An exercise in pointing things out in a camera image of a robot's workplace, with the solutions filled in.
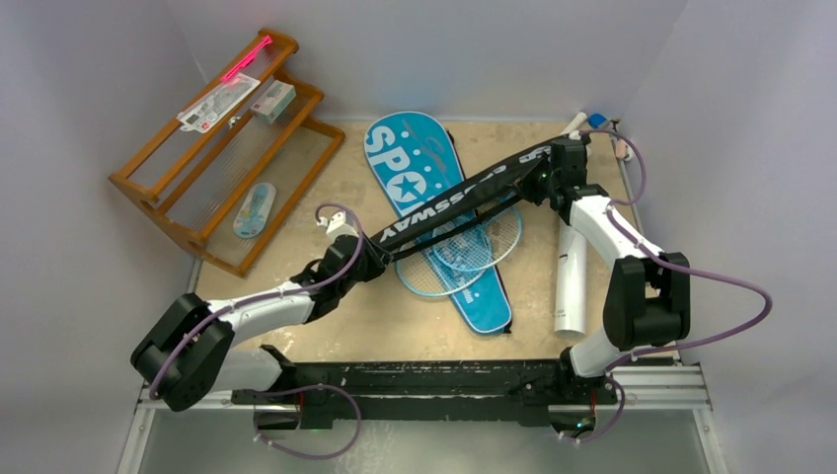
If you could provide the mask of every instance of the white wall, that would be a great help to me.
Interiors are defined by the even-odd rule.
[[[775,296],[762,326],[687,354],[733,472],[837,462],[835,44],[830,0],[691,1],[625,115],[649,164],[649,236]],[[761,306],[697,281],[692,302],[693,338]]]
[[[294,36],[290,68],[320,117],[417,109],[440,118],[621,114],[686,0],[169,0],[212,77],[264,26]]]
[[[114,472],[190,258],[107,175],[202,80],[154,0],[4,1],[0,64],[0,470]]]

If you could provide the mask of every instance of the wooden rack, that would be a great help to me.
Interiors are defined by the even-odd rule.
[[[111,182],[181,248],[239,277],[265,249],[296,203],[345,138],[342,130],[311,117],[323,91],[283,69],[299,45],[272,30],[259,34],[183,110],[214,88],[264,38],[272,43],[241,72],[262,81],[247,99],[207,133],[180,130],[172,118]],[[273,124],[254,118],[252,102],[270,78],[293,84],[296,98]],[[227,123],[239,117],[232,127]],[[294,146],[286,146],[296,141]],[[265,230],[252,239],[233,233],[232,220],[248,189],[274,183],[276,199]]]

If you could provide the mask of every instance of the wooden frame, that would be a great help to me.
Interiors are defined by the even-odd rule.
[[[229,64],[227,64],[218,74],[198,92],[191,100],[189,100],[183,107],[185,110],[191,104],[203,97],[207,92],[214,88],[221,78],[221,76],[230,68],[235,66],[241,58],[249,53],[264,36],[270,36],[273,42],[265,47],[264,53],[267,56],[267,63],[265,67],[258,72],[252,74],[257,79],[262,81],[270,78],[275,78],[283,82],[294,85],[296,89],[295,102],[301,104],[301,108],[290,119],[287,124],[282,125],[282,129],[278,137],[270,144],[267,150],[262,153],[256,163],[247,171],[245,176],[241,178],[234,186],[232,192],[223,199],[223,201],[214,208],[208,221],[199,228],[191,228],[184,222],[178,222],[171,216],[169,211],[172,207],[184,196],[190,189],[194,182],[209,168],[230,144],[238,133],[245,128],[248,122],[253,118],[253,114],[249,110],[243,111],[247,100],[242,101],[235,109],[230,111],[217,126],[213,127],[207,133],[198,136],[192,142],[187,151],[177,159],[173,166],[166,170],[157,179],[153,186],[143,186],[136,181],[131,180],[140,167],[149,160],[153,160],[153,155],[161,146],[176,136],[176,133],[196,133],[179,131],[181,123],[177,118],[171,118],[163,128],[158,131],[148,143],[122,166],[119,171],[110,175],[110,180],[114,185],[125,194],[142,212],[147,215],[154,223],[160,227],[175,243],[187,252],[215,265],[233,275],[243,277],[247,274],[250,267],[258,258],[259,254],[265,249],[267,243],[272,238],[273,234],[281,227],[284,220],[290,214],[291,210],[296,206],[296,203],[302,198],[308,188],[313,184],[314,180],[328,163],[329,159],[334,156],[343,140],[345,134],[339,128],[328,125],[311,117],[314,108],[322,102],[324,98],[323,91],[319,88],[303,82],[283,69],[284,62],[299,49],[296,40],[287,35],[275,32],[269,29],[262,29],[256,37],[245,46],[241,52],[234,57]],[[235,125],[227,132],[220,136],[215,143],[206,150],[203,149],[213,140],[217,133],[224,129],[223,123],[227,123],[230,118],[240,116]],[[246,256],[239,262],[232,262],[223,255],[216,255],[207,250],[207,242],[209,238],[216,232],[224,217],[234,210],[234,206],[239,199],[247,192],[258,178],[259,174],[272,162],[273,158],[279,150],[286,144],[293,133],[305,127],[317,133],[323,134],[330,138],[326,150],[320,155],[317,161],[311,166],[310,171],[305,175],[302,182],[297,186],[295,191],[288,198],[287,202],[279,210],[278,214],[267,224],[265,230],[256,239],[253,247],[247,252]],[[177,182],[178,177],[184,174],[186,169],[192,162],[200,157],[191,169]]]

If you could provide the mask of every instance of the wooden table surface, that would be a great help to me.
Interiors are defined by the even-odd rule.
[[[363,155],[368,122],[344,122],[346,142],[308,194],[244,278],[203,265],[197,294],[204,299],[242,296],[274,287],[323,256],[329,241],[314,225],[321,202],[349,206],[368,234],[396,219],[372,177]],[[467,176],[532,144],[557,135],[557,122],[446,122],[456,140]],[[598,183],[616,198],[625,198],[610,142],[593,135],[588,182]],[[291,190],[278,189],[279,193]],[[370,283],[360,283],[334,312],[313,323],[282,328],[244,344],[271,344],[291,360],[429,360],[461,358],[555,357],[570,341],[554,333],[558,217],[546,206],[517,205],[523,234],[514,251],[498,265],[512,308],[511,334],[474,334],[447,297],[427,299],[412,294],[390,269]],[[629,208],[619,209],[633,222]],[[610,271],[590,247],[587,253],[587,334],[601,326],[601,311]]]

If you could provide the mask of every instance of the blue cap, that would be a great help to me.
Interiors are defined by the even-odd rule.
[[[587,118],[587,123],[589,123],[593,128],[600,127],[605,121],[607,121],[607,118],[602,114],[593,114]]]

